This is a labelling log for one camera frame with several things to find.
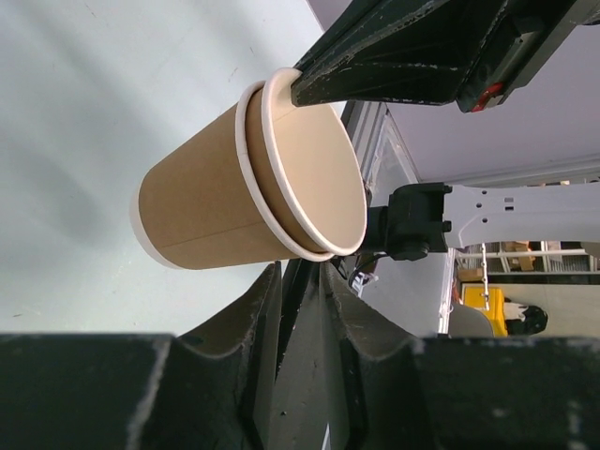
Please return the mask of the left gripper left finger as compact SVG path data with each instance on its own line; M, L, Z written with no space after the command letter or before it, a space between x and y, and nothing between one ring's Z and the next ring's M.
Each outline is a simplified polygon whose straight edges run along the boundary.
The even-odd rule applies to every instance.
M186 449L418 449L413 336L337 271L268 265L231 305L185 333L177 441Z

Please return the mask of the brown paper cup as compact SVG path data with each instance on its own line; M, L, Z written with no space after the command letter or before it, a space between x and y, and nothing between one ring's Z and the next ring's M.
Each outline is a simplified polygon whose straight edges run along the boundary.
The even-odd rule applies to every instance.
M248 104L239 101L156 164L130 206L144 251L167 267L203 270L304 258L325 262L330 252L303 247L265 202L248 158Z
M301 72L280 68L262 88L262 132L278 189L320 249L354 253L367 227L366 194L353 145L335 108L296 106Z

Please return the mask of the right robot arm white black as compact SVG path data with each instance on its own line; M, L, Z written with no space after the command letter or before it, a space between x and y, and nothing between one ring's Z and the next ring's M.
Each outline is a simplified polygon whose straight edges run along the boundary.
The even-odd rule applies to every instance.
M359 250L414 262L492 242L598 240L596 183L511 188L426 183L399 187L386 205L370 206Z

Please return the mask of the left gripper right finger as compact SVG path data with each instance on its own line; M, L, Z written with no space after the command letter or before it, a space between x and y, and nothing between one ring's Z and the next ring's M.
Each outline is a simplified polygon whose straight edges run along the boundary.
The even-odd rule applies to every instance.
M352 1L296 63L292 102L453 102L507 8L505 1Z

